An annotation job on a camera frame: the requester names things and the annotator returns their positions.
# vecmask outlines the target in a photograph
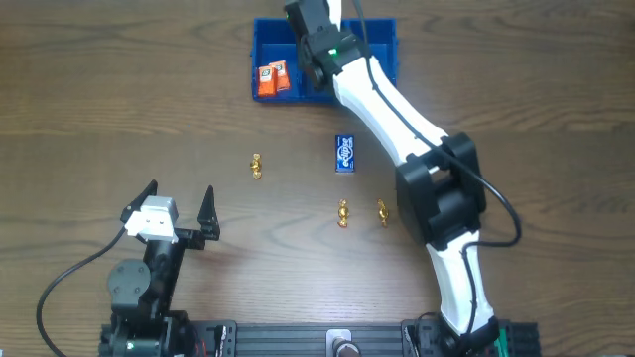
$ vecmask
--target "orange packet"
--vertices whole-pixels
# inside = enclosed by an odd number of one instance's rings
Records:
[[[289,73],[287,72],[287,62],[285,60],[278,60],[269,63],[269,65],[274,67],[278,72],[278,86],[276,89],[278,91],[291,89],[291,81],[289,80]]]
[[[270,65],[258,68],[258,97],[276,96],[278,74],[276,68]]]

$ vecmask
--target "black cable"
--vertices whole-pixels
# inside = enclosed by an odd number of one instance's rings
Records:
[[[121,229],[119,230],[119,233],[117,233],[115,238],[110,243],[108,243],[107,246],[103,247],[103,249],[101,249],[99,252],[91,255],[90,257],[82,260],[81,262],[79,262],[79,263],[73,265],[72,267],[68,268],[65,272],[61,273],[57,278],[55,278],[47,286],[47,288],[42,293],[42,296],[40,297],[40,301],[38,302],[38,309],[36,310],[36,321],[38,323],[38,330],[40,330],[40,335],[42,336],[42,339],[47,343],[49,348],[51,348],[51,350],[53,351],[53,353],[56,354],[56,356],[58,356],[58,357],[66,357],[66,355],[64,355],[58,349],[58,347],[55,345],[55,343],[53,343],[53,341],[51,340],[51,338],[47,334],[47,331],[44,329],[44,324],[42,323],[42,309],[44,308],[44,302],[47,300],[47,297],[49,296],[49,294],[51,293],[51,291],[53,290],[53,288],[57,284],[59,284],[64,278],[66,278],[70,274],[72,274],[75,271],[77,271],[79,268],[81,268],[81,267],[85,266],[86,264],[92,262],[93,260],[101,257],[104,253],[109,251],[112,247],[114,247],[115,244],[117,244],[117,242],[119,241],[119,239],[121,238],[121,236],[123,235],[123,233],[125,231],[126,231],[126,228],[125,227],[121,227]]]
[[[353,1],[353,5],[355,6],[355,11],[357,12],[357,16],[359,17],[359,20],[361,22],[361,29],[364,35],[364,42],[366,43],[366,47],[370,51],[370,45],[368,44],[368,33],[366,32],[366,20],[364,20],[364,13],[361,8],[361,3],[359,0],[352,0],[352,1]],[[511,247],[516,245],[523,235],[523,228],[521,226],[520,216],[518,215],[514,207],[511,205],[511,203],[507,200],[507,198],[505,198],[505,196],[501,192],[499,192],[498,189],[496,189],[496,187],[494,187],[481,175],[478,175],[477,173],[475,173],[472,169],[470,169],[464,163],[459,161],[457,158],[453,157],[452,155],[448,154],[443,149],[439,148],[437,145],[433,144],[430,140],[424,137],[417,129],[415,129],[412,125],[410,125],[408,120],[406,120],[406,118],[399,112],[399,110],[397,110],[397,108],[395,108],[392,105],[392,103],[388,100],[388,98],[386,98],[384,93],[382,93],[381,90],[379,89],[379,86],[377,85],[377,82],[375,81],[372,70],[370,68],[370,59],[369,59],[370,54],[366,54],[365,57],[366,57],[366,69],[368,70],[368,75],[370,77],[370,82],[373,85],[373,90],[377,92],[377,94],[381,97],[384,103],[386,103],[386,105],[390,108],[390,110],[392,110],[393,113],[395,113],[395,115],[399,118],[399,120],[401,120],[402,123],[404,123],[404,125],[408,129],[410,129],[410,131],[412,131],[418,139],[420,139],[426,145],[428,145],[431,150],[434,150],[437,154],[441,155],[444,159],[448,160],[455,167],[457,167],[464,173],[468,174],[471,178],[479,182],[483,187],[487,188],[487,190],[489,190],[496,197],[496,199],[500,201],[503,207],[505,207],[510,217],[512,218],[512,221],[514,222],[514,229],[516,230],[516,235],[514,236],[514,239],[512,239],[511,241],[470,242],[465,244],[461,250],[461,256],[463,258],[463,263],[465,264],[465,269],[467,270],[467,277],[469,278],[469,285],[472,290],[472,310],[469,317],[469,325],[467,326],[467,331],[464,334],[464,336],[467,336],[471,333],[472,327],[474,325],[474,319],[476,317],[476,283],[474,282],[474,275],[472,274],[471,268],[469,267],[469,261],[467,259],[467,248],[476,247],[476,246],[492,247],[492,248],[506,248],[506,247]]]

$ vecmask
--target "wood grain tabletop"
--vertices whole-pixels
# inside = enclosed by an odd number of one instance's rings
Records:
[[[35,321],[46,285],[105,246],[151,180],[196,228],[212,184],[219,242],[186,252],[174,309],[238,322],[401,321],[439,310],[426,249],[397,213],[394,167],[334,106],[251,98],[255,17],[282,0],[0,1],[0,350],[51,356]],[[475,141],[524,221],[479,250],[499,318],[539,323],[543,353],[635,353],[635,2],[366,0],[394,17],[398,88]],[[347,2],[346,16],[354,16]],[[334,173],[335,134],[357,172]],[[249,162],[262,154],[263,177]],[[337,203],[349,202],[349,227]],[[376,200],[390,209],[387,229]],[[484,240],[509,239],[488,196]],[[44,321],[95,356],[106,279],[144,247],[122,240],[64,280]]]

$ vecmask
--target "blue plastic tray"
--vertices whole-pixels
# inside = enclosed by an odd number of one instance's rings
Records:
[[[352,30],[363,38],[357,19],[341,22],[342,28]],[[395,19],[367,19],[366,27],[372,54],[381,63],[386,76],[397,83],[399,61]],[[291,81],[291,90],[281,91],[276,97],[258,97],[258,67],[277,60],[285,60]],[[254,44],[251,50],[251,93],[261,103],[333,103],[335,99],[327,91],[317,92],[307,76],[298,70],[296,37],[285,19],[255,19]]]

